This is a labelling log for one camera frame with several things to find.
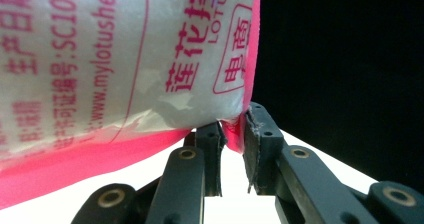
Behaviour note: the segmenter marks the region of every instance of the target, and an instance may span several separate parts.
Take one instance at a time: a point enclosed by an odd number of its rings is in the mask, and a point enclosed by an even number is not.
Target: metal screw
[[[291,154],[297,158],[308,158],[309,157],[309,152],[302,150],[302,149],[293,149],[291,150]]]
[[[193,159],[195,156],[196,156],[196,152],[192,150],[182,150],[179,153],[179,157],[185,160]]]
[[[415,198],[406,191],[393,188],[393,187],[385,187],[383,189],[383,194],[389,200],[396,202],[402,206],[413,207],[417,205],[417,201]]]
[[[121,203],[125,198],[125,192],[122,189],[112,189],[103,193],[97,200],[97,204],[103,208],[110,208]]]

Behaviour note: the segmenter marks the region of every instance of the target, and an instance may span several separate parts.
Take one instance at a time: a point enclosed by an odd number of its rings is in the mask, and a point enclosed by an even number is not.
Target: black background
[[[424,0],[262,0],[253,101],[283,130],[424,193]]]

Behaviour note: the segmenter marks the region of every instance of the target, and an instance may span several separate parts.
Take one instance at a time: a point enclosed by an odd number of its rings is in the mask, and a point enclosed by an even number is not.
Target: white surface
[[[287,133],[284,133],[284,137],[289,145],[302,145],[313,149],[343,183],[359,191],[368,192],[369,186],[375,182],[374,179]],[[170,152],[181,145],[178,143],[120,171],[92,177],[48,195],[0,210],[0,223],[70,223],[81,205],[98,188],[110,183],[127,183],[139,189],[160,176]],[[221,175],[223,197],[205,198],[205,224],[280,223],[274,207],[274,197],[258,197],[254,191],[247,194],[248,181],[241,155],[224,149]]]

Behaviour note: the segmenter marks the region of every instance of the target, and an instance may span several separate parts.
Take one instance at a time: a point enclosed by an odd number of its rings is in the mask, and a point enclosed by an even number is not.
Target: pink fabric
[[[252,7],[252,24],[250,27],[249,36],[249,53],[246,60],[248,72],[246,72],[244,81],[244,99],[243,111],[249,108],[250,100],[252,99],[253,82],[255,77],[256,57],[258,55],[259,44],[259,20],[260,20],[260,0],[253,1]],[[228,138],[228,147],[236,152],[243,153],[244,151],[244,126],[246,120],[244,115],[240,115],[234,122],[223,122],[224,133]]]
[[[253,4],[249,54],[245,74],[243,109],[252,96],[259,40],[259,4]],[[229,147],[243,151],[244,115],[232,123],[223,123]],[[146,159],[184,138],[189,130],[176,130],[132,141],[83,145],[28,157],[0,172],[0,209],[48,194],[83,179],[112,172]]]
[[[184,138],[171,131],[133,141],[85,145],[28,158],[0,174],[0,209],[56,191],[83,179],[146,159]]]

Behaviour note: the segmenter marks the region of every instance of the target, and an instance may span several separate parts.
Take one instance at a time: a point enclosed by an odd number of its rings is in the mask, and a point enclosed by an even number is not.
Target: plastic bag
[[[257,51],[252,5],[0,0],[0,208],[147,158],[214,120],[229,121],[237,149]]]

